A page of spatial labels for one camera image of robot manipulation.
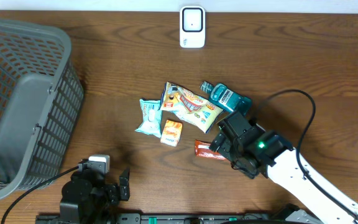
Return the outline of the red Top snack wrapper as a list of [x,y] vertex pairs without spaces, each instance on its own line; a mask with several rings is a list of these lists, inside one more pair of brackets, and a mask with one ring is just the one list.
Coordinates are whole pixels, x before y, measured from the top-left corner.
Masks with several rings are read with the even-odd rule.
[[220,155],[218,152],[213,152],[209,149],[211,144],[209,142],[195,141],[195,156],[216,160],[225,160],[226,158]]

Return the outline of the cream chips snack bag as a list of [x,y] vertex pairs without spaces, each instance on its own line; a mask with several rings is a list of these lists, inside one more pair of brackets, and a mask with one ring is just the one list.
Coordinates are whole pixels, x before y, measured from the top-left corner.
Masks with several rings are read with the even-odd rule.
[[162,111],[169,111],[180,120],[197,126],[208,133],[223,109],[206,98],[170,82],[166,82],[160,102]]

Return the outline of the blue mouthwash bottle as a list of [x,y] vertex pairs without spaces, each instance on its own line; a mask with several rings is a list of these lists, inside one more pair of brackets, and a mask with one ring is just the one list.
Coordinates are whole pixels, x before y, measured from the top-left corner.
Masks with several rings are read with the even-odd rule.
[[208,95],[208,100],[223,110],[232,113],[239,111],[242,115],[250,110],[252,100],[229,89],[226,85],[218,83],[213,85],[204,81],[200,89]]

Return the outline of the orange small snack box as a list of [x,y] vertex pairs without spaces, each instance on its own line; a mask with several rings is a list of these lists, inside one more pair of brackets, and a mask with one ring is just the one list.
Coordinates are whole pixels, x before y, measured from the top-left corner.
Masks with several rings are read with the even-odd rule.
[[176,121],[166,120],[162,131],[160,142],[169,146],[176,147],[179,143],[183,125]]

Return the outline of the light blue wipes pack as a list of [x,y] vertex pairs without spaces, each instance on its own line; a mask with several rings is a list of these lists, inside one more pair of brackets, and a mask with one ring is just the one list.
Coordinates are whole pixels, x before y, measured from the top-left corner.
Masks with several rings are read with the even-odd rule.
[[161,138],[162,110],[160,110],[160,100],[140,99],[139,102],[143,120],[135,131]]

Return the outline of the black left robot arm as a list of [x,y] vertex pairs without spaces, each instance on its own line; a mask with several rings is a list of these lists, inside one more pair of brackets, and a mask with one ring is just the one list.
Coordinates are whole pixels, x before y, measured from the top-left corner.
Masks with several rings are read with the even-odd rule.
[[105,173],[98,169],[82,169],[71,176],[62,188],[58,223],[115,223],[111,206],[130,198],[130,170],[119,176],[119,183],[108,184]]

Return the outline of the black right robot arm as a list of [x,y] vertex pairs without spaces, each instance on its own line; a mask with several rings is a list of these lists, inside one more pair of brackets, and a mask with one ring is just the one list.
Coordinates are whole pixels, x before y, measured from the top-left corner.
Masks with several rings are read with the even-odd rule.
[[218,123],[210,149],[250,179],[263,175],[294,195],[323,223],[358,223],[358,203],[319,174],[275,131],[235,111]]

